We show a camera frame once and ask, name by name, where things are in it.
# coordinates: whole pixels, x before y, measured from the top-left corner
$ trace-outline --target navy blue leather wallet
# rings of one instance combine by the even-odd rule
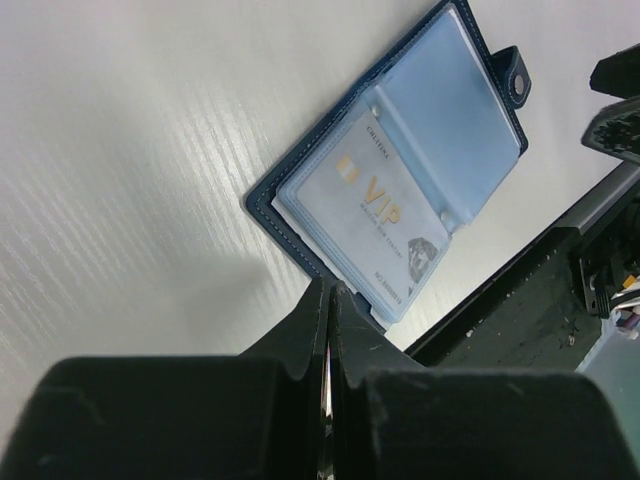
[[[247,210],[308,275],[344,279],[388,326],[527,149],[515,109],[530,90],[517,47],[490,55],[467,1],[443,1],[249,192]],[[343,208],[347,220],[324,212]]]

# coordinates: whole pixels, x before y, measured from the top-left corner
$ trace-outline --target stitching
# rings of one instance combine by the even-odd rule
[[[513,85],[513,83],[512,83],[513,82],[513,76],[516,74],[519,61],[520,61],[520,52],[517,53],[517,57],[516,57],[515,61],[513,62],[513,68],[511,69],[511,73],[509,74],[509,78],[507,79],[507,92],[509,93],[509,97],[511,97],[511,100],[513,100],[513,103],[515,103],[517,106],[522,105],[524,100],[527,98],[527,95],[529,94],[529,90],[531,90],[531,80],[529,80],[529,82],[527,83],[527,88],[522,93],[522,95],[520,95],[520,100],[519,101],[516,100],[513,97],[513,95],[511,94],[511,85]]]
[[[311,216],[309,215],[307,210],[304,207],[302,207],[302,209],[298,213],[300,213],[303,216],[304,220],[306,220],[307,226],[309,227],[308,230],[310,231],[309,233],[311,233],[312,236],[315,233],[316,236],[322,237],[326,244],[325,246],[326,246],[326,249],[328,250],[328,253],[333,254],[335,257],[338,257],[342,261],[342,263],[344,264],[342,266],[342,270],[344,271],[345,274],[348,274],[351,276],[351,282],[354,284],[354,286],[356,286],[356,288],[358,288],[359,291],[364,292],[366,294],[375,293],[375,295],[367,295],[368,297],[371,297],[371,298],[367,298],[367,301],[371,304],[371,306],[384,318],[384,320],[389,321],[391,323],[397,322],[398,316],[394,313],[391,313],[394,310],[392,308],[389,308],[389,302],[383,300],[382,296],[379,293],[377,293],[376,289],[371,285],[371,282],[369,282],[366,279],[366,277],[358,273],[358,271],[352,265],[348,257],[344,254],[344,252],[342,252],[340,247],[338,247],[335,244],[335,242],[333,242],[327,235],[325,235],[320,228],[316,227],[315,225],[312,225]],[[405,310],[406,310],[406,305],[404,309],[400,312],[400,316]]]
[[[465,0],[453,0],[450,4],[451,5],[456,5],[459,4],[460,7],[462,7],[463,10],[463,15],[466,17],[467,22],[469,27],[471,27],[471,34],[475,37],[476,41],[477,41],[477,47],[480,50],[480,56],[484,59],[485,64],[488,66],[489,68],[489,72],[497,86],[497,88],[499,89],[499,91],[502,93],[502,95],[504,96],[504,91],[503,88],[500,84],[500,81],[498,80],[498,76],[496,75],[493,66],[491,65],[491,61],[490,61],[490,55],[488,55],[487,52],[485,52],[483,50],[483,42],[482,42],[482,38],[480,37],[479,33],[476,31],[476,27],[475,27],[475,22],[473,20],[473,18],[471,17],[471,14],[469,13],[469,11],[467,10],[467,7],[465,6],[466,1]],[[318,144],[318,141],[320,138],[323,138],[324,135],[327,133],[327,130],[329,130],[336,122],[336,120],[338,119],[338,117],[340,117],[340,115],[342,115],[342,113],[351,106],[351,104],[353,103],[353,101],[355,100],[355,98],[357,98],[364,89],[366,89],[369,86],[369,83],[374,80],[377,75],[384,70],[387,66],[389,66],[390,64],[392,64],[399,56],[403,55],[409,48],[411,48],[413,46],[413,44],[416,42],[416,40],[420,37],[420,35],[422,35],[424,33],[424,31],[426,29],[428,29],[438,18],[440,18],[440,16],[444,13],[444,10],[446,8],[446,5],[443,5],[440,9],[440,12],[438,12],[437,14],[435,14],[433,16],[433,18],[427,22],[427,24],[422,27],[418,32],[416,32],[416,34],[405,44],[404,47],[402,47],[393,57],[391,57],[387,62],[385,62],[384,64],[380,65],[380,67],[378,69],[376,69],[375,72],[373,72],[369,78],[365,79],[363,84],[356,90],[356,92],[349,97],[349,99],[347,100],[347,102],[340,108],[340,110],[338,110],[338,112],[333,116],[333,118],[331,118],[327,124],[315,135],[315,137],[313,137],[312,140],[310,140],[306,147],[298,154],[296,155],[295,159],[291,160],[289,162],[289,164],[284,168],[284,170],[271,182],[271,184],[265,188],[263,190],[263,192],[260,194],[260,196],[258,197],[258,199],[254,202],[254,207],[256,208],[256,210],[258,211],[258,213],[263,216],[265,219],[267,219],[267,221],[271,224],[271,226],[276,230],[276,232],[278,232],[280,234],[280,236],[282,238],[284,238],[284,240],[289,244],[289,246],[291,248],[293,248],[298,255],[300,255],[300,257],[302,257],[304,259],[304,261],[306,262],[307,265],[309,265],[309,267],[311,267],[311,269],[317,274],[320,275],[320,272],[318,271],[318,269],[311,263],[311,261],[300,251],[300,249],[298,249],[298,247],[296,247],[291,240],[289,239],[289,237],[287,237],[287,235],[285,235],[285,233],[278,228],[278,226],[271,220],[271,218],[269,218],[269,216],[264,212],[264,210],[260,207],[260,202],[262,201],[262,199],[265,197],[265,195],[271,191],[271,189],[273,188],[273,186],[278,183],[282,177],[284,177],[292,168],[297,168],[299,167],[298,165],[298,161],[300,160],[300,158],[304,155],[306,155],[309,150],[311,150],[313,147],[316,147]],[[516,131],[518,132],[518,136],[524,139],[524,132],[522,130],[522,128],[519,126],[518,120],[517,118],[515,118],[515,115],[509,111],[509,109],[507,109],[507,114],[509,115],[509,118],[511,119],[511,121],[513,122],[513,126],[516,129]]]
[[[482,51],[483,47],[485,49],[486,49],[486,47],[484,46],[484,43],[482,41],[482,37],[480,37],[480,34],[476,30],[475,21],[473,20],[473,18],[471,17],[471,14],[467,10],[467,7],[465,6],[465,3],[466,3],[466,1],[464,1],[464,0],[461,1],[460,2],[460,6],[462,7],[462,10],[464,11],[463,14],[467,18],[467,22],[469,24],[469,27],[471,27],[471,34],[475,37],[475,39],[477,41],[477,45],[476,46],[481,50],[480,51],[480,55],[484,58],[485,63],[489,68],[489,72],[491,73],[496,86],[498,87],[498,89],[500,90],[500,92],[502,93],[502,95],[504,97],[504,91],[503,91],[501,82],[498,79],[498,76],[496,75],[495,70],[493,69],[493,65],[491,64],[490,59],[487,60],[487,53],[485,51]],[[522,128],[519,126],[518,120],[517,120],[517,118],[515,118],[515,115],[512,112],[510,112],[509,110],[507,110],[507,114],[509,115],[509,118],[513,122],[514,128],[518,132],[518,136],[521,137],[521,138],[524,138],[524,132],[522,131]]]

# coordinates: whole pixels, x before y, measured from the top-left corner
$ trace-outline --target vip card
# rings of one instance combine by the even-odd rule
[[[367,111],[278,196],[345,277],[398,321],[431,275],[449,234]]]

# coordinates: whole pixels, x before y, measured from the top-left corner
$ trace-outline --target wire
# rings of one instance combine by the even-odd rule
[[[620,295],[618,297],[612,298],[609,308],[611,308],[611,310],[613,310],[618,305],[622,305],[623,303],[627,303],[627,302],[630,302],[632,300],[638,300],[638,299],[640,299],[640,289],[633,290],[633,291],[631,291],[629,293],[623,293],[622,295]]]

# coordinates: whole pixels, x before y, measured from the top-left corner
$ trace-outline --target gray surface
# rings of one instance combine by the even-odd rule
[[[640,340],[629,340],[612,329],[583,373],[608,398],[640,468]]]
[[[289,311],[308,280],[240,198],[434,3],[5,0],[0,433],[62,357],[238,352]],[[389,332],[401,348],[617,164],[579,139],[640,3],[472,6],[527,61],[531,148]]]

